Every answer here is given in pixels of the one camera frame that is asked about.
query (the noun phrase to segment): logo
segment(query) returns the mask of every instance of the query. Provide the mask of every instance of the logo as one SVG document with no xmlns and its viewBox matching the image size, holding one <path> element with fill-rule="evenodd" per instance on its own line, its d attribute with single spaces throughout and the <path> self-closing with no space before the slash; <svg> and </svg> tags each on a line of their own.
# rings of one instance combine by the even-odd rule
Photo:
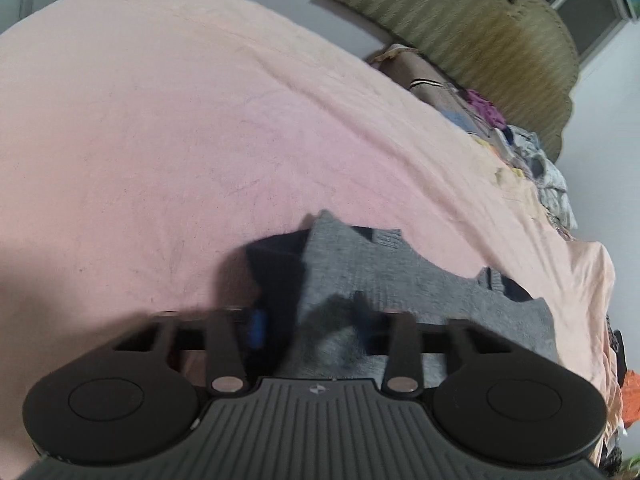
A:
<svg viewBox="0 0 640 480">
<path fill-rule="evenodd" d="M 312 394 L 322 395 L 325 393 L 326 388 L 322 386 L 322 384 L 316 384 L 316 386 L 312 386 L 311 388 L 309 388 L 309 391 Z"/>
</svg>

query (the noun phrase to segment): pink bed sheet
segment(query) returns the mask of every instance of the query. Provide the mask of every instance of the pink bed sheet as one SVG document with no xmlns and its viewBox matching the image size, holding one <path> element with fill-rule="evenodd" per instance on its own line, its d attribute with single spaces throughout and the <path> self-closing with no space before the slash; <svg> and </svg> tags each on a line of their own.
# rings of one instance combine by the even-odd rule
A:
<svg viewBox="0 0 640 480">
<path fill-rule="evenodd" d="M 544 297 L 562 364 L 617 423 L 605 248 L 564 241 L 493 153 L 285 18 L 61 0 L 0 37 L 0 107 L 4 480 L 36 459 L 20 417 L 36 380 L 153 312 L 250 301 L 238 247 L 322 208 Z"/>
</svg>

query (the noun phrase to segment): headboard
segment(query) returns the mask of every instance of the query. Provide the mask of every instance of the headboard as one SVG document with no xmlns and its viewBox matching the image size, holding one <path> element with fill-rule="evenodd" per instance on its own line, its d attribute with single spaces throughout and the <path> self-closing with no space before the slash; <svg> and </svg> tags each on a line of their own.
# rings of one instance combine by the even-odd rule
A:
<svg viewBox="0 0 640 480">
<path fill-rule="evenodd" d="M 414 46 L 455 81 L 562 149 L 578 79 L 574 41 L 545 0 L 335 0 Z"/>
</svg>

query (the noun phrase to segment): orange cloth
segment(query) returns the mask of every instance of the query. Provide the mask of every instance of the orange cloth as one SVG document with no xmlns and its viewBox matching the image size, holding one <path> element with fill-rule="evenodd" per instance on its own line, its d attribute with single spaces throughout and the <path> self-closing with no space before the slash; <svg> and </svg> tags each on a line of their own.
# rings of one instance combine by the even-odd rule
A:
<svg viewBox="0 0 640 480">
<path fill-rule="evenodd" d="M 628 370 L 622 385 L 622 421 L 625 428 L 640 420 L 640 375 Z"/>
</svg>

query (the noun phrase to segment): mattress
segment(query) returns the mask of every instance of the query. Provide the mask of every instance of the mattress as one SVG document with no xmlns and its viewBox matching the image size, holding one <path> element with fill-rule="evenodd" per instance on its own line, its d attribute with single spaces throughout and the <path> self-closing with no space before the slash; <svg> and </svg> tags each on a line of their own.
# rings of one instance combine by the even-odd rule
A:
<svg viewBox="0 0 640 480">
<path fill-rule="evenodd" d="M 536 190 L 404 89 L 245 0 L 60 0 L 0 36 L 0 477 L 36 460 L 40 377 L 162 310 L 248 304 L 240 247 L 401 228 L 460 276 L 511 276 L 619 418 L 614 271 Z"/>
</svg>

